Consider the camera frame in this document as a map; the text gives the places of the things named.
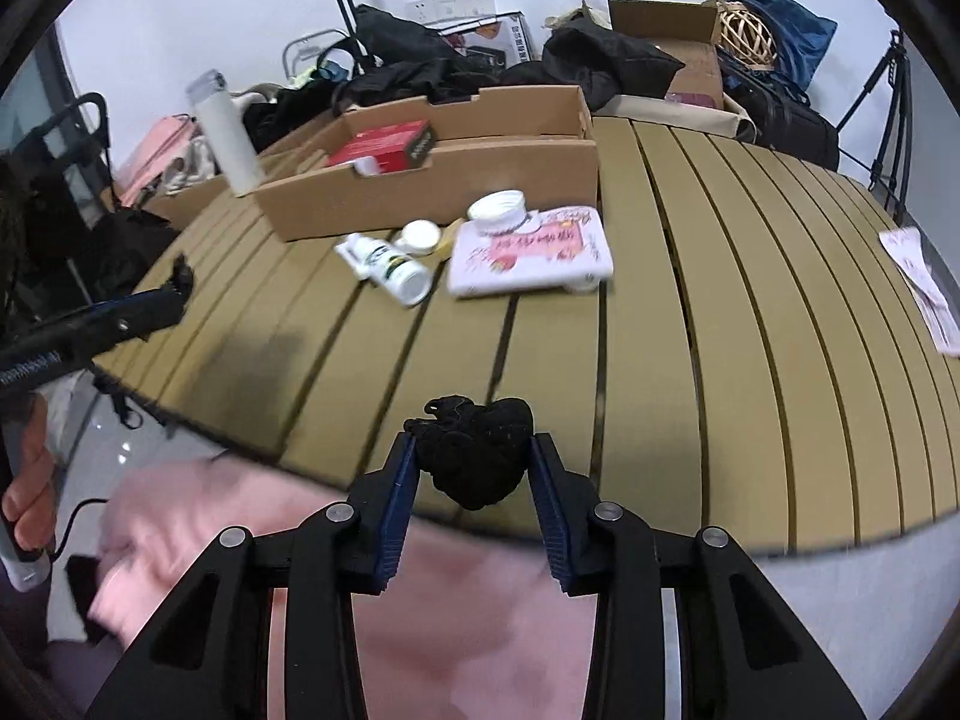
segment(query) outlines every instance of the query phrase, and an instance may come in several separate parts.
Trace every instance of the floor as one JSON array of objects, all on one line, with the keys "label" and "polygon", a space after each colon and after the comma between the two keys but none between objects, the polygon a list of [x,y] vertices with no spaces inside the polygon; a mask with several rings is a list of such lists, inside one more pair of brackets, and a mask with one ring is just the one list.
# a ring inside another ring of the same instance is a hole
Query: floor
[{"label": "floor", "polygon": [[[109,497],[126,474],[220,451],[184,429],[169,431],[148,416],[139,430],[127,430],[86,374],[72,392],[59,398],[52,394],[51,399],[56,401],[51,418],[56,444],[69,460],[59,503],[59,536],[75,504],[91,496]],[[101,507],[89,507],[78,516],[66,555],[96,554],[101,512]],[[54,640],[82,640],[64,565],[62,560],[54,569],[50,635]],[[819,557],[760,560],[760,567],[874,720],[904,688],[960,599],[960,517],[952,515],[898,541]],[[667,717],[679,720],[676,627],[672,599],[669,594],[665,598]]]}]

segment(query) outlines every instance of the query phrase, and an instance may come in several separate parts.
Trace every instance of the black suitcase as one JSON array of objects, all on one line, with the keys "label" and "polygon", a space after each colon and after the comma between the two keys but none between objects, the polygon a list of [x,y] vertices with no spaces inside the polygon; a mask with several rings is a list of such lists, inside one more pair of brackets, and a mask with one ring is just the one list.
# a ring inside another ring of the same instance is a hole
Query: black suitcase
[{"label": "black suitcase", "polygon": [[810,107],[787,95],[776,79],[758,80],[735,59],[717,52],[724,76],[739,81],[728,92],[757,125],[757,146],[773,148],[827,170],[840,165],[840,142],[836,127]]}]

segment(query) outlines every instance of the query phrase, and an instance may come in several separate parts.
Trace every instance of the silver bolt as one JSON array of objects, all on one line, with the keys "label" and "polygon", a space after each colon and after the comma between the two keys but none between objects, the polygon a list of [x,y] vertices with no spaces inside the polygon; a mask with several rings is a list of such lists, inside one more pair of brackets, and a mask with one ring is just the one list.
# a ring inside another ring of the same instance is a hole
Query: silver bolt
[{"label": "silver bolt", "polygon": [[610,501],[598,503],[593,507],[593,513],[597,515],[597,519],[603,519],[606,522],[617,522],[618,519],[623,517],[623,509]]},{"label": "silver bolt", "polygon": [[704,544],[717,549],[727,546],[730,543],[730,537],[723,528],[707,528],[704,531]]},{"label": "silver bolt", "polygon": [[244,533],[243,528],[227,528],[226,531],[220,533],[220,546],[227,547],[238,547],[244,540],[247,538],[247,534]]},{"label": "silver bolt", "polygon": [[326,510],[330,522],[346,522],[353,517],[353,507],[349,503],[335,503]]}]

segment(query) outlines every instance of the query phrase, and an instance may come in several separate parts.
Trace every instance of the wooden slat table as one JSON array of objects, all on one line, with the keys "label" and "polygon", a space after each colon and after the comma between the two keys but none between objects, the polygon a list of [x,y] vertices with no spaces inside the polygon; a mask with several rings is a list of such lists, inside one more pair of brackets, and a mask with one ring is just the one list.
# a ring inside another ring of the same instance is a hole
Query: wooden slat table
[{"label": "wooden slat table", "polygon": [[[340,487],[457,392],[525,398],[603,497],[758,552],[888,538],[956,509],[960,364],[934,349],[866,191],[723,138],[594,128],[616,263],[598,293],[457,301],[431,262],[433,293],[405,310],[358,284],[333,240],[282,244],[255,197],[225,194],[142,285],[183,251],[197,288],[182,324],[98,362],[162,412]],[[424,478],[417,505],[536,534],[525,482],[462,512]]]}]

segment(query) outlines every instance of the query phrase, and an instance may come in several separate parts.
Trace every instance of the woven rattan ball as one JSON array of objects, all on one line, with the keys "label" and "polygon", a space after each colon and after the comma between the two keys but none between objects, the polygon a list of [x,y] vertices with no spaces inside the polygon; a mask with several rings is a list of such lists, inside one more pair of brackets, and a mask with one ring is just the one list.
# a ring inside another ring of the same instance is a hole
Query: woven rattan ball
[{"label": "woven rattan ball", "polygon": [[717,0],[720,45],[751,70],[772,70],[776,44],[763,20],[742,2]]}]

